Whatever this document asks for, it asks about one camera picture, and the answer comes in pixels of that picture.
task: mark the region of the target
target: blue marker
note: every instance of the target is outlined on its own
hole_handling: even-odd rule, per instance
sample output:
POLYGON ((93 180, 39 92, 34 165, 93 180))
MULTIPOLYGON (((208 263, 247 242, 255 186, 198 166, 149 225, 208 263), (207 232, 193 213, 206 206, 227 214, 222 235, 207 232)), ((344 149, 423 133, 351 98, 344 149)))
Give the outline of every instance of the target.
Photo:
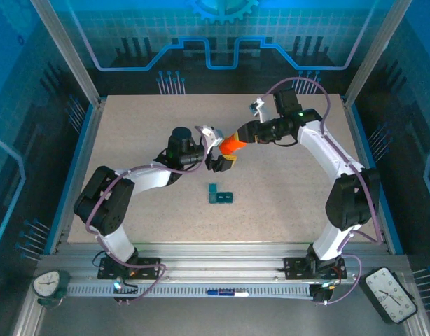
POLYGON ((213 296, 237 296, 239 298, 247 298, 249 293, 245 289, 209 289, 208 295, 213 296))

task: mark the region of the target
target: white robotic arm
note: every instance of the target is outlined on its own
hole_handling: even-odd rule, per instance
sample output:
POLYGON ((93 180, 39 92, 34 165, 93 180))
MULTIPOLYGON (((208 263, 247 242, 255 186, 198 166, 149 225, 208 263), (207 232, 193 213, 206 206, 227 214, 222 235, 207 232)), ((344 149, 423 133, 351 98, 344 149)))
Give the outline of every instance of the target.
MULTIPOLYGON (((204 164, 205 162, 202 162, 204 158, 211 153, 213 147, 222 142, 223 135, 219 130, 208 126, 199 128, 205 146, 202 141, 199 145, 193 141, 189 129, 185 127, 174 129, 168 147, 150 165, 128 171, 115 184, 111 194, 91 220, 91 230, 104 243, 109 253, 118 260, 132 263, 133 256, 137 256, 122 224, 130 198, 148 189, 173 184, 182 174, 188 172, 184 169, 185 166, 204 164)), ((74 207, 75 213, 86 222, 101 192, 111 181, 125 172, 125 169, 114 171, 108 167, 99 167, 78 198, 74 207)))
POLYGON ((309 250, 317 264, 326 265, 328 263, 325 261, 335 260, 340 255, 341 243, 350 232, 358 230, 370 218, 366 196, 351 165, 361 172, 375 203, 374 207, 378 205, 379 176, 376 170, 365 169, 346 153, 324 128, 324 134, 329 139, 327 141, 321 131, 321 116, 313 109, 302 110, 294 90, 279 91, 274 94, 274 99, 278 118, 271 118, 263 101, 257 99, 249 108, 259 120, 241 126, 220 145, 220 150, 229 155, 247 143, 275 143, 291 135, 296 141, 284 146, 300 143, 313 154, 333 186, 326 203, 327 225, 309 250))
MULTIPOLYGON (((354 172, 349 164, 346 163, 338 152, 325 140, 321 133, 320 125, 321 123, 318 120, 314 120, 308 122, 306 126, 301 127, 298 132, 298 141, 313 154, 314 158, 327 173, 327 177, 333 185, 342 175, 354 175, 354 172)), ((325 129, 325 134, 329 135, 336 147, 339 148, 350 161, 350 164, 354 165, 359 171, 364 168, 362 164, 355 161, 355 159, 342 148, 329 134, 327 129, 325 129)), ((321 236, 313 243, 314 252, 320 260, 336 258, 340 254, 340 252, 338 252, 338 247, 343 239, 349 235, 350 231, 358 230, 360 227, 361 224, 356 224, 342 231, 333 226, 332 223, 327 222, 321 236)))

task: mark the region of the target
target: orange object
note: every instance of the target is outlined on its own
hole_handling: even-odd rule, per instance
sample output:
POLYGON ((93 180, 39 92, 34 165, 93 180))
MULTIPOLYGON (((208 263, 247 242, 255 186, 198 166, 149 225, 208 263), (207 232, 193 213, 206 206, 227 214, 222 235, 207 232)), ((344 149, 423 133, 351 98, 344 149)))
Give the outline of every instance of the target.
POLYGON ((239 149, 245 147, 248 143, 238 140, 238 133, 232 134, 225 139, 220 145, 220 151, 223 155, 230 155, 239 149))

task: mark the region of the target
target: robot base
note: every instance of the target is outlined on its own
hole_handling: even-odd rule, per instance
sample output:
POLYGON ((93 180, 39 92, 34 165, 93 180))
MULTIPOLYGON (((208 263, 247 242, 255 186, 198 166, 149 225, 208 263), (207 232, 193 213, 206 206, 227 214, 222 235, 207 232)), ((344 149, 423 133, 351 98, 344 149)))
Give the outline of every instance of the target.
POLYGON ((305 258, 284 258, 284 268, 281 271, 285 273, 286 280, 347 279, 344 259, 337 257, 323 263, 320 265, 310 254, 305 258))
MULTIPOLYGON (((136 265, 154 265, 160 264, 159 258, 137 258, 136 265)), ((156 280, 159 277, 159 267, 144 269, 128 269, 116 263, 110 257, 104 257, 100 260, 98 268, 98 279, 115 280, 121 277, 124 280, 156 280)))

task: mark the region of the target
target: beige table surface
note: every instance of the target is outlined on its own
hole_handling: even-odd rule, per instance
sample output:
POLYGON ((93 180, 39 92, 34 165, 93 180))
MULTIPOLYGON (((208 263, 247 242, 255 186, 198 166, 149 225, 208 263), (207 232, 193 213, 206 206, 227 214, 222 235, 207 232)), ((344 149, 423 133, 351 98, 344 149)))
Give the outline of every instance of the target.
MULTIPOLYGON (((173 128, 210 125, 225 136, 253 119, 248 105, 255 94, 186 96, 109 96, 95 140, 85 181, 100 165, 128 169, 148 164, 167 146, 173 128)), ((321 115, 321 94, 298 95, 304 109, 321 115)), ((327 127, 356 158, 340 96, 331 95, 327 127)), ((272 96, 265 105, 275 113, 272 96)), ((291 137, 285 142, 293 141, 291 137)), ((147 190, 131 199, 123 226, 131 242, 313 242, 327 217, 324 210, 331 185, 303 146, 280 148, 250 144, 237 152, 235 166, 224 173, 205 168, 182 176, 174 185, 147 190), (208 185, 234 195, 232 204, 210 204, 208 185)), ((372 223, 362 227, 372 237, 372 223)), ((354 241, 363 241, 355 237, 354 241)), ((95 238, 75 216, 69 243, 95 238)))

